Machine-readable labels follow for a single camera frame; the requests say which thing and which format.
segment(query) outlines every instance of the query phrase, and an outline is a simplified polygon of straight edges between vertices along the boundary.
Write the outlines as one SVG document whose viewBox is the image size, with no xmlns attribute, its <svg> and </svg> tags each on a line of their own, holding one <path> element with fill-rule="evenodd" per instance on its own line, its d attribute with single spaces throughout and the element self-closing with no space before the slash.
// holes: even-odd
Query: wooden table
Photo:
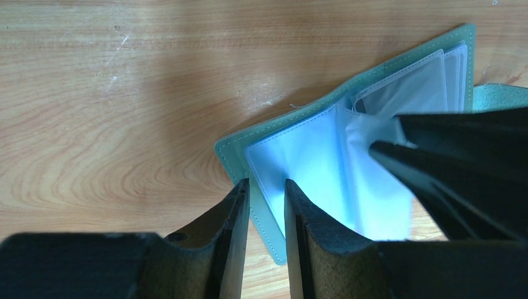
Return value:
<svg viewBox="0 0 528 299">
<path fill-rule="evenodd" d="M 0 237 L 168 234 L 232 187 L 215 140 L 465 22 L 475 83 L 526 86 L 527 17 L 525 0 L 0 1 Z M 242 293 L 289 297 L 252 224 Z"/>
</svg>

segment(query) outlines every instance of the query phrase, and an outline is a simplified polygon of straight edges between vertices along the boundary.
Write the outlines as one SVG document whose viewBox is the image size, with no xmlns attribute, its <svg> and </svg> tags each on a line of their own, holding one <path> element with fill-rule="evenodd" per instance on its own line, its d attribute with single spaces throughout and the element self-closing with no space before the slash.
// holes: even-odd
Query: scratch on table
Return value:
<svg viewBox="0 0 528 299">
<path fill-rule="evenodd" d="M 119 50 L 121 50 L 121 47 L 125 44 L 126 40 L 128 40 L 129 37 L 130 37 L 130 34 L 127 34 L 125 39 L 123 39 L 121 45 L 119 47 L 117 47 L 117 49 L 115 50 L 114 54 L 112 54 L 112 56 L 110 56 L 108 61 L 106 61 L 105 65 L 104 65 L 105 67 L 114 59 L 115 55 L 119 52 Z"/>
</svg>

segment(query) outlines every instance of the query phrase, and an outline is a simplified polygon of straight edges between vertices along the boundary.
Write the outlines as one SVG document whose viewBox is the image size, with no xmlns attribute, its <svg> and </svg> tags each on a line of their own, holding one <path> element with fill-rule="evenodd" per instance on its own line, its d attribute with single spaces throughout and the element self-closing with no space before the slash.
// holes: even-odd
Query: card holder cover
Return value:
<svg viewBox="0 0 528 299">
<path fill-rule="evenodd" d="M 273 217 L 271 208 L 266 203 L 264 195 L 258 187 L 257 180 L 251 172 L 251 167 L 245 157 L 245 149 L 267 136 L 277 134 L 301 120 L 305 120 L 329 109 L 344 97 L 351 97 L 357 94 L 362 89 L 419 61 L 431 53 L 440 49 L 446 50 L 453 48 L 460 42 L 463 42 L 468 48 L 467 72 L 465 73 L 467 88 L 464 93 L 464 102 L 466 103 L 465 107 L 471 107 L 473 98 L 474 38 L 474 26 L 472 24 L 463 25 L 373 69 L 356 75 L 333 92 L 309 105 L 218 140 L 215 144 L 215 151 L 230 179 L 236 182 L 242 178 L 250 178 L 250 215 L 257 231 L 259 231 L 271 256 L 277 264 L 281 265 L 286 262 L 285 239 L 281 233 L 280 225 Z"/>
</svg>

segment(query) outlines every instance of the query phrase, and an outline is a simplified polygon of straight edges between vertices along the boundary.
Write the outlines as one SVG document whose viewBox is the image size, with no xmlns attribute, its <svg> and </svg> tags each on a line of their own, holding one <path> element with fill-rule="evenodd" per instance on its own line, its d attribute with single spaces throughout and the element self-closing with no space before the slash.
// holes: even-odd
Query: table surface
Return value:
<svg viewBox="0 0 528 299">
<path fill-rule="evenodd" d="M 232 187 L 215 140 L 462 23 L 475 84 L 525 86 L 525 0 L 0 1 L 0 237 L 168 234 Z M 441 234 L 415 203 L 413 238 Z M 253 224 L 244 298 L 288 298 Z"/>
</svg>

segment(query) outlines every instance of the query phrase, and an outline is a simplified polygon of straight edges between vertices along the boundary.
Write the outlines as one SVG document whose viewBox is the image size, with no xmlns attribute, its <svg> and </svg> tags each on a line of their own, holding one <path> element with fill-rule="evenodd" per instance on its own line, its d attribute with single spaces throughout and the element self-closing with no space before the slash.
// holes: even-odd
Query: white stitching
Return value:
<svg viewBox="0 0 528 299">
<path fill-rule="evenodd" d="M 444 42 L 444 41 L 446 41 L 446 40 L 450 40 L 450 39 L 454 38 L 455 36 L 457 36 L 457 35 L 459 35 L 459 34 L 462 34 L 462 33 L 465 33 L 465 32 L 468 32 L 468 31 L 469 31 L 469 29 L 466 29 L 466 30 L 464 30 L 464 31 L 458 32 L 458 33 L 456 33 L 456 34 L 453 34 L 452 36 L 446 36 L 444 39 L 441 39 L 441 40 L 439 40 L 438 42 L 435 42 L 434 44 L 432 44 L 432 45 L 430 45 L 430 46 L 428 46 L 428 47 L 426 47 L 426 48 L 424 48 L 424 49 L 422 49 L 422 50 L 420 50 L 420 51 L 418 51 L 418 52 L 416 52 L 416 53 L 414 53 L 414 54 L 411 54 L 411 55 L 407 56 L 406 58 L 402 58 L 402 59 L 400 59 L 400 60 L 398 60 L 398 61 L 396 61 L 396 62 L 393 62 L 393 63 L 390 64 L 390 65 L 387 65 L 387 66 L 383 67 L 383 68 L 380 67 L 379 70 L 373 70 L 372 74 L 366 76 L 365 79 L 372 78 L 372 77 L 374 77 L 375 75 L 378 75 L 379 73 L 383 72 L 384 69 L 387 69 L 387 68 L 389 68 L 389 67 L 391 67 L 391 66 L 393 66 L 393 65 L 395 65 L 395 64 L 398 64 L 398 63 L 400 63 L 400 62 L 403 62 L 403 61 L 405 61 L 405 60 L 407 60 L 407 59 L 409 59 L 409 58 L 411 58 L 411 57 L 417 56 L 417 55 L 421 54 L 422 52 L 425 52 L 426 50 L 428 50 L 428 49 L 430 49 L 430 48 L 432 48 L 432 47 L 438 45 L 438 44 L 441 43 L 441 42 Z M 471 59 L 472 59 L 472 57 L 471 57 L 471 52 L 473 51 L 473 36 L 469 36 L 469 47 L 468 47 L 468 48 L 469 48 L 469 49 L 468 49 L 468 63 L 470 63 L 470 62 L 472 61 L 472 60 L 471 60 Z M 468 80 L 468 88 L 467 88 L 467 89 L 468 89 L 468 91 L 467 91 L 467 93 L 468 93 L 468 98 L 471 98 L 471 94 L 473 93 L 473 89 L 471 88 L 471 81 L 472 81 L 472 76 L 471 76 L 471 74 L 472 74 L 472 72 L 473 72 L 473 70 L 471 70 L 471 72 L 469 72 L 469 74 L 468 74 L 468 79 L 469 79 L 469 80 Z M 236 181 L 236 177 L 235 177 L 235 175 L 234 175 L 234 173 L 233 173 L 233 169 L 232 169 L 231 166 L 229 165 L 229 162 L 227 162 L 227 159 L 225 158 L 224 153 L 222 152 L 222 149 L 223 149 L 224 147 L 226 147 L 227 145 L 230 145 L 231 143 L 235 143 L 235 142 L 238 142 L 239 140 L 242 140 L 242 139 L 245 139 L 245 138 L 247 138 L 247 137 L 249 137 L 249 136 L 252 136 L 252 135 L 254 135 L 254 134 L 260 133 L 260 132 L 262 132 L 262 131 L 266 131 L 266 130 L 268 130 L 268 129 L 270 129 L 270 128 L 274 128 L 274 127 L 276 127 L 276 126 L 280 126 L 280 125 L 282 125 L 283 123 L 286 123 L 286 122 L 289 122 L 289 121 L 295 121 L 295 120 L 297 120 L 297 119 L 302 118 L 304 115 L 306 115 L 306 114 L 308 114 L 308 113 L 314 112 L 315 110 L 319 109 L 321 106 L 323 106 L 323 105 L 327 104 L 328 102 L 330 102 L 330 101 L 334 98 L 334 97 L 331 97 L 331 95 L 332 95 L 336 90 L 341 89 L 342 86 L 347 85 L 347 82 L 343 83 L 342 85 L 340 85 L 338 88 L 336 88 L 336 89 L 333 90 L 331 93 L 329 93 L 328 95 L 324 96 L 323 98 L 320 98 L 320 99 L 319 99 L 319 104 L 318 104 L 318 105 L 315 105 L 312 109 L 309 109 L 309 110 L 307 110 L 306 112 L 304 112 L 304 113 L 302 113 L 302 114 L 300 114 L 300 115 L 298 115 L 298 116 L 294 116 L 294 117 L 292 117 L 292 118 L 285 119 L 284 121 L 281 121 L 281 122 L 279 122 L 279 123 L 276 123 L 276 124 L 274 124 L 274 125 L 272 125 L 272 126 L 268 126 L 268 127 L 264 128 L 264 129 L 261 129 L 261 130 L 255 131 L 255 132 L 250 133 L 250 134 L 247 134 L 247 135 L 244 135 L 244 136 L 242 136 L 242 137 L 239 137 L 239 138 L 237 138 L 237 139 L 235 139 L 235 140 L 233 140 L 233 141 L 229 141 L 228 143 L 222 145 L 222 146 L 218 149 L 218 151 L 219 151 L 219 153 L 220 153 L 220 156 L 222 157 L 222 160 L 224 161 L 224 164 L 227 166 L 227 172 L 228 172 L 228 174 L 229 174 L 229 175 L 230 175 L 230 176 Z M 277 253 L 275 252 L 275 248 L 273 247 L 273 245 L 271 244 L 270 240 L 268 239 L 268 236 L 266 235 L 266 232 L 264 231 L 264 228 L 262 227 L 262 225 L 260 225 L 260 221 L 258 220 L 257 215 L 253 212 L 253 209 L 251 209 L 251 212 L 252 212 L 253 216 L 255 217 L 255 220 L 257 221 L 257 224 L 258 224 L 258 226 L 260 227 L 260 230 L 262 231 L 262 233 L 264 234 L 264 237 L 266 238 L 266 241 L 268 242 L 268 245 L 270 246 L 271 250 L 273 251 L 273 254 L 275 255 L 275 257 L 276 257 L 281 263 L 285 262 L 286 260 L 280 260 L 280 259 L 279 259 L 279 256 L 278 256 Z"/>
</svg>

